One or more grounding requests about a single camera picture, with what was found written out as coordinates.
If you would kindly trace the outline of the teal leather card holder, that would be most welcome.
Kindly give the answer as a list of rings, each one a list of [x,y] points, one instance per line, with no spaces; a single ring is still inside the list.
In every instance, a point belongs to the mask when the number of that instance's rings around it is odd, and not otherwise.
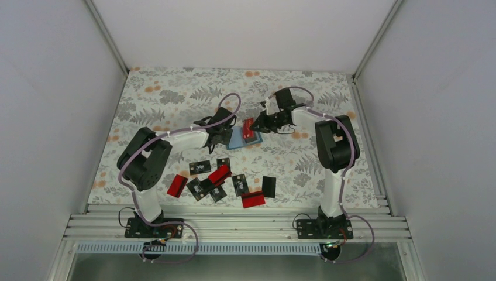
[[[259,132],[254,133],[254,140],[248,141],[243,138],[243,128],[239,126],[234,126],[232,128],[232,135],[229,143],[226,145],[227,150],[240,149],[246,146],[255,145],[263,142],[261,134]]]

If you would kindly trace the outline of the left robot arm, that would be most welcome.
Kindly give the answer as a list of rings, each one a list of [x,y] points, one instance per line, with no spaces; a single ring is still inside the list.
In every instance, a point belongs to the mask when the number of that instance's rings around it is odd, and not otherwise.
[[[139,129],[117,162],[118,182],[131,191],[139,228],[148,237],[163,229],[159,218],[163,210],[155,185],[162,177],[168,158],[189,149],[208,148],[229,143],[236,114],[219,107],[214,116],[194,122],[194,126],[161,135],[148,127]]]

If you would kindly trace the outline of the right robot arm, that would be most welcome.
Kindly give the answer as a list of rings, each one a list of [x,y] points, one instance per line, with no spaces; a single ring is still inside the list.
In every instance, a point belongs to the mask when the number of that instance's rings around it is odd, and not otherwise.
[[[323,199],[315,220],[318,234],[331,238],[345,227],[348,216],[343,198],[347,173],[360,156],[353,125],[347,115],[331,116],[318,112],[308,104],[297,103],[285,87],[267,97],[251,130],[260,133],[278,133],[284,126],[298,126],[315,135],[319,162],[325,170]]]

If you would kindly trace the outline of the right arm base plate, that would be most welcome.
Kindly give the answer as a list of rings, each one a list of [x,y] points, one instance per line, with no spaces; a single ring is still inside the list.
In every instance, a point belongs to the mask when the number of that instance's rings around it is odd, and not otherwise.
[[[350,220],[336,221],[330,224],[318,222],[317,219],[298,219],[294,227],[299,239],[353,239],[354,233]]]

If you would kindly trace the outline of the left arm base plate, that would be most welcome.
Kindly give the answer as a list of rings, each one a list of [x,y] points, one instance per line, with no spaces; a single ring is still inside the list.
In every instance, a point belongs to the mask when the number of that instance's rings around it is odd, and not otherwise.
[[[162,218],[158,219],[155,224],[166,222],[167,225],[152,227],[145,224],[141,218],[129,218],[126,223],[124,233],[125,238],[182,238],[183,226],[178,222],[184,222],[182,218]]]

